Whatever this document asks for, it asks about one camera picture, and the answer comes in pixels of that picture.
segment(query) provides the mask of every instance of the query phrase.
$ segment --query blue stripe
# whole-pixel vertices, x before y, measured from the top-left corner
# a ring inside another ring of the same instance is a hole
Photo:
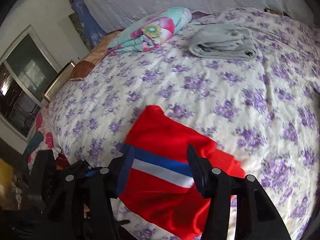
[[[135,147],[126,143],[122,145],[120,152],[124,152],[124,149],[126,147],[134,148],[135,159],[138,159],[146,163],[151,163],[151,164],[166,168],[171,171],[175,171],[177,173],[180,173],[192,178],[192,173],[188,163],[182,163],[166,157],[162,157],[160,155],[145,151],[143,149],[140,149],[138,147]]]

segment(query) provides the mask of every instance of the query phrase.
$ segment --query folded red sweatshirt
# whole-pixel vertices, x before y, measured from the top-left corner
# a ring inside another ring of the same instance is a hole
[[[134,147],[135,159],[121,201],[182,240],[202,234],[210,204],[194,185],[187,161],[190,144],[213,167],[244,178],[241,163],[232,155],[217,149],[210,138],[166,117],[159,106],[145,108],[123,146]]]

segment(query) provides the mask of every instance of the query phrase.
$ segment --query red garment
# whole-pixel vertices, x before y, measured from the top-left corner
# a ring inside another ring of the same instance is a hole
[[[125,143],[167,158],[174,156],[174,160],[183,163],[188,163],[187,147],[193,144],[197,153],[208,158],[213,167],[231,176],[245,176],[241,163],[232,155],[217,149],[210,138],[166,117],[159,106],[145,108]],[[195,185],[173,192],[159,186],[163,184],[160,178],[131,169],[120,199],[132,212],[182,240],[191,240],[202,234],[210,201],[202,198]]]

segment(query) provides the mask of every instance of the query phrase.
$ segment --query brown pillow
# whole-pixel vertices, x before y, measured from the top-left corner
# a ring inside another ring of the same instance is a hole
[[[80,61],[73,69],[71,75],[70,75],[70,80],[71,81],[79,81],[83,80],[91,70],[93,70],[94,64],[92,64],[89,61],[83,60]]]
[[[121,31],[114,31],[106,36],[99,42],[97,46],[95,46],[90,53],[84,57],[81,61],[73,69],[70,80],[71,81],[80,81],[84,80],[84,78],[89,75],[91,70],[95,67],[95,65],[103,59],[106,54],[108,54],[107,46]]]

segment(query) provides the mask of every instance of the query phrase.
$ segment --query white stripe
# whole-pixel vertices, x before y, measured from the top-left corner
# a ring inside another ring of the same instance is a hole
[[[134,159],[132,168],[166,180],[167,182],[180,187],[191,188],[194,183],[193,178],[189,176],[137,159]]]

